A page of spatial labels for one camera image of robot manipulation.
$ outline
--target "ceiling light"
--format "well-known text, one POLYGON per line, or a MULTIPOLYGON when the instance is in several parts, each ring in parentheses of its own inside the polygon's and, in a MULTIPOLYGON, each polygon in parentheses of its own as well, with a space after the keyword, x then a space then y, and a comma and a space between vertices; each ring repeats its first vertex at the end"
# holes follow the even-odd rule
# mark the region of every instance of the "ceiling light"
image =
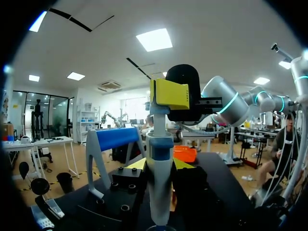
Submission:
POLYGON ((13 72, 13 68, 9 65, 5 65, 3 68, 3 72, 6 74, 11 74, 13 72))
POLYGON ((308 50, 305 50, 303 52, 303 57, 304 57, 304 59, 308 60, 308 50))
POLYGON ((37 20, 34 22, 34 24, 30 27, 30 31, 38 32, 39 27, 41 23, 43 22, 43 19, 46 15, 47 11, 43 11, 43 13, 37 18, 37 20))
POLYGON ((75 72, 72 72, 71 74, 69 74, 69 76, 67 78, 71 78, 73 80, 81 80, 83 77, 85 77, 84 75, 81 75, 81 74, 78 74, 78 73, 75 73, 75 72))
POLYGON ((285 61, 279 62, 280 66, 283 66, 285 69, 289 70, 291 68, 291 64, 285 61))
POLYGON ((136 38, 147 52, 172 47, 172 43, 166 28, 137 35, 136 38))
POLYGON ((270 80, 268 78, 263 78, 263 77, 259 77, 257 78, 254 83, 255 84, 259 84, 259 85, 264 85, 266 83, 268 83, 270 80))
POLYGON ((30 81, 38 82, 38 81, 39 81, 39 76, 29 75, 29 80, 30 80, 30 81))

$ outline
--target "air conditioner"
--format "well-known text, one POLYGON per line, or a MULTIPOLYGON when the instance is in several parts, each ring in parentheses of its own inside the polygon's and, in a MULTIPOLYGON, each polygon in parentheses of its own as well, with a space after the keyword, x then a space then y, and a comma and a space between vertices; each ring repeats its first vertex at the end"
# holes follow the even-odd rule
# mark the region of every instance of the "air conditioner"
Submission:
POLYGON ((121 88, 121 85, 113 80, 101 83, 98 86, 98 89, 104 92, 111 92, 121 88))

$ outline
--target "black table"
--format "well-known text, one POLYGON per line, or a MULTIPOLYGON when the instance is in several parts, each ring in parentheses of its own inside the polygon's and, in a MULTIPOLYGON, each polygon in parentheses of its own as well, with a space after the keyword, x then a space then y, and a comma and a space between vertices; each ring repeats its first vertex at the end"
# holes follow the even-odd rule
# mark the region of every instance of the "black table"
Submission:
MULTIPOLYGON (((130 161, 130 164, 141 159, 141 155, 130 161)), ((223 160, 216 153, 198 153, 194 166, 201 166, 207 172, 207 181, 217 196, 224 202, 227 214, 242 217, 253 210, 248 197, 223 160)), ((101 180, 94 182, 95 187, 103 191, 101 180)), ((76 206, 86 201, 89 195, 88 186, 55 199, 65 214, 74 214, 76 206)), ((144 231, 154 225, 151 220, 150 197, 146 191, 140 207, 136 230, 144 231)), ((184 231, 181 214, 170 213, 169 225, 178 231, 184 231)))

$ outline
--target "computer screen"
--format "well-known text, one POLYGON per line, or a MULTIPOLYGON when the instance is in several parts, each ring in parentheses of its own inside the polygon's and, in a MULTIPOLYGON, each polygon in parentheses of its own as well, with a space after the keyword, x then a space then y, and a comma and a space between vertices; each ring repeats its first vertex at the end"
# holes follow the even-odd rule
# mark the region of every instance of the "computer screen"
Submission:
POLYGON ((126 128, 132 128, 132 125, 131 125, 131 124, 124 124, 124 127, 126 127, 126 128))

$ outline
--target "black bin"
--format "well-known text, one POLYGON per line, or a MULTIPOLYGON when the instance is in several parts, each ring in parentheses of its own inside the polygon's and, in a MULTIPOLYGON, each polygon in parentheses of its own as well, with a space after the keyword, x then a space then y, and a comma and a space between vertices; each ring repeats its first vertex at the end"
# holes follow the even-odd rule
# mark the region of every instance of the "black bin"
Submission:
POLYGON ((71 174, 67 172, 61 172, 57 175, 57 180, 59 181, 61 188, 65 194, 74 191, 73 178, 71 174))

